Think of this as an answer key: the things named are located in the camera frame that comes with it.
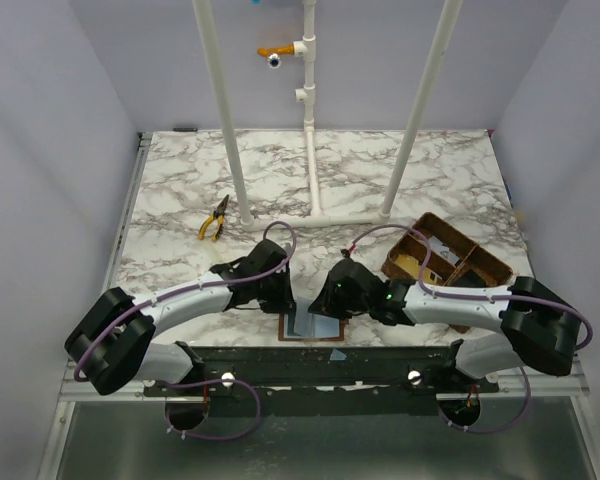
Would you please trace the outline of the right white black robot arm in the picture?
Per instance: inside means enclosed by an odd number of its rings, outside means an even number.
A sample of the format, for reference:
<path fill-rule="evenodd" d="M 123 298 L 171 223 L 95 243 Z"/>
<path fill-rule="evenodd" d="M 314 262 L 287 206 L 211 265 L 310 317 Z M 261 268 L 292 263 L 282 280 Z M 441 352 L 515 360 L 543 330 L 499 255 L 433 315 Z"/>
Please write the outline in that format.
<path fill-rule="evenodd" d="M 576 310 L 532 277 L 482 289 L 434 287 L 416 280 L 381 280 L 348 258 L 329 271 L 308 310 L 337 320 L 367 315 L 388 326 L 452 324 L 485 330 L 487 336 L 452 349 L 451 369 L 469 379 L 520 366 L 567 376 L 582 323 Z"/>

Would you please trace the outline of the brown leather card holder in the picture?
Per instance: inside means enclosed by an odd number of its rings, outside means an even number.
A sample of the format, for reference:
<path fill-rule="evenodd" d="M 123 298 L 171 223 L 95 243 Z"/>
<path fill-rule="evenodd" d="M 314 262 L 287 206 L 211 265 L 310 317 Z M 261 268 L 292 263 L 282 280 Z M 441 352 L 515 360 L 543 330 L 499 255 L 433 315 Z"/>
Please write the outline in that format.
<path fill-rule="evenodd" d="M 343 341 L 345 324 L 339 320 L 314 313 L 308 308 L 311 301 L 306 298 L 296 300 L 291 313 L 281 314 L 278 325 L 279 341 L 326 342 Z"/>

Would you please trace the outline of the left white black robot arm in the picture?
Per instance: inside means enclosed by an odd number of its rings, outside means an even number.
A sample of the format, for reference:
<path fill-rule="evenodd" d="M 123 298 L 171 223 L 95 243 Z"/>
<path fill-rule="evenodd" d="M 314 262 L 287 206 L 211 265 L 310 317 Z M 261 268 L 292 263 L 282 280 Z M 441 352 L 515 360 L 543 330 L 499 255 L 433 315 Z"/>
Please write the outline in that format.
<path fill-rule="evenodd" d="M 100 295 L 64 343 L 82 381 L 109 395 L 132 380 L 171 384 L 197 381 L 202 359 L 182 341 L 159 335 L 197 317 L 222 313 L 252 301 L 265 313 L 288 313 L 292 297 L 291 251 L 263 239 L 251 252 L 214 265 L 198 280 L 157 293 L 133 296 L 120 287 Z"/>

